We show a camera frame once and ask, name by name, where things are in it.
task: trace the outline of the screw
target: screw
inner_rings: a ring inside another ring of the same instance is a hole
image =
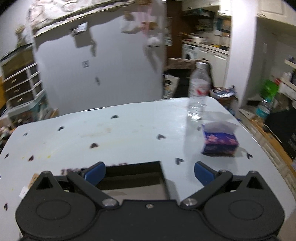
[[[195,206],[197,204],[197,200],[194,198],[186,198],[183,201],[183,204],[185,204],[185,206]]]
[[[150,209],[150,208],[154,208],[154,205],[153,204],[147,204],[146,205],[146,208]]]
[[[117,204],[117,201],[113,198],[107,198],[102,201],[102,204],[105,207],[114,207]]]

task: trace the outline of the bottle cap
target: bottle cap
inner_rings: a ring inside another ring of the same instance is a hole
[[[207,70],[207,63],[197,62],[197,63],[196,63],[196,67],[197,67],[198,69],[204,69],[204,70]]]

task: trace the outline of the plastic water bottle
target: plastic water bottle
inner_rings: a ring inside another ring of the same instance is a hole
[[[257,106],[256,115],[262,121],[265,121],[267,116],[270,114],[272,108],[272,102],[270,98],[266,98],[265,100],[261,101]]]
[[[189,84],[189,104],[188,104],[188,116],[193,120],[200,120],[205,105],[205,97],[210,90],[210,77],[207,73],[207,64],[203,62],[197,62],[197,69],[190,76]]]

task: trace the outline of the white table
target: white table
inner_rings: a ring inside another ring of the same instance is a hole
[[[228,169],[235,175],[257,170],[285,210],[286,219],[295,209],[295,199],[275,166],[252,136],[216,100],[208,97],[204,120],[187,117],[187,98],[126,104],[77,112],[18,127],[0,155],[0,239],[17,240],[15,211],[23,186],[34,173],[50,170],[161,161],[172,198],[178,201],[203,185],[194,176],[194,163],[202,161],[215,170]],[[209,157],[200,153],[203,139],[197,126],[211,121],[229,121],[239,127],[235,157]],[[99,147],[90,149],[92,143]],[[253,158],[247,158],[247,152]],[[184,159],[180,165],[175,158]]]

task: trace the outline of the tissue pack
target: tissue pack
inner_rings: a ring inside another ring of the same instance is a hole
[[[227,121],[202,125],[205,139],[202,153],[233,155],[239,145],[234,135],[236,127]]]

